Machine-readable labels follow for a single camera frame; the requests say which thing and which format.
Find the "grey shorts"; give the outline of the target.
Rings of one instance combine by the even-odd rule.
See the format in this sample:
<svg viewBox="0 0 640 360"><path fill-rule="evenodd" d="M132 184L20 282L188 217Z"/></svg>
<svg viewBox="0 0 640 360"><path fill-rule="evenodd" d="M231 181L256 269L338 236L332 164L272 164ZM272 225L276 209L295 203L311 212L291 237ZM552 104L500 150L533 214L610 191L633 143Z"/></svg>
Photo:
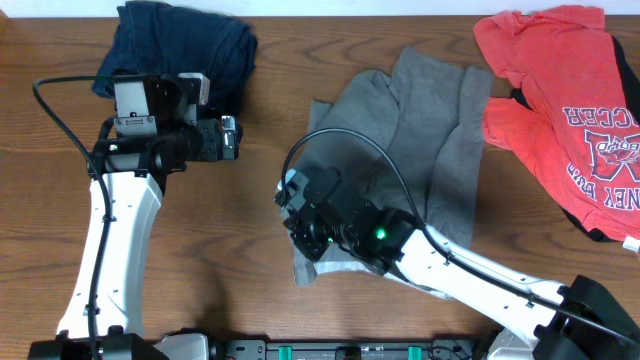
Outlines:
<svg viewBox="0 0 640 360"><path fill-rule="evenodd" d="M333 103L313 101L294 170L337 169L377 207L409 211L458 245L472 243L493 76L405 48L391 73L357 74Z"/></svg>

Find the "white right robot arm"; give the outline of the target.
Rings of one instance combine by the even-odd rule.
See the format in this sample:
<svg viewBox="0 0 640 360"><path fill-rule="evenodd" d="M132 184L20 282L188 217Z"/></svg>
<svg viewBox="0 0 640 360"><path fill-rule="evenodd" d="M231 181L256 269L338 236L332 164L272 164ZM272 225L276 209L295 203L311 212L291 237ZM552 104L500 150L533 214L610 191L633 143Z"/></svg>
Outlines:
<svg viewBox="0 0 640 360"><path fill-rule="evenodd" d="M275 203L296 251L313 265L368 271L440 292L500 324L522 359L636 359L639 326L601 283L569 285L517 272L465 249L407 211L379 208L335 169L291 169Z"/></svg>

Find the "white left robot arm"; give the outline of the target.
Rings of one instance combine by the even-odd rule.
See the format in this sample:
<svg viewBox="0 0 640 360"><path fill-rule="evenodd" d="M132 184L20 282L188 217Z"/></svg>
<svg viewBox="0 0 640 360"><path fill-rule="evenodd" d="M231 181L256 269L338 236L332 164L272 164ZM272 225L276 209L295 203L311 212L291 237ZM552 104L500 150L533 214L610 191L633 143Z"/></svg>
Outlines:
<svg viewBox="0 0 640 360"><path fill-rule="evenodd" d="M87 149L59 116L91 180L91 214L73 295L56 336L32 343L31 359L216 359L203 330L144 337L142 290L150 236L169 175L190 162L238 156L235 116L209 116L202 73L110 76L115 113Z"/></svg>

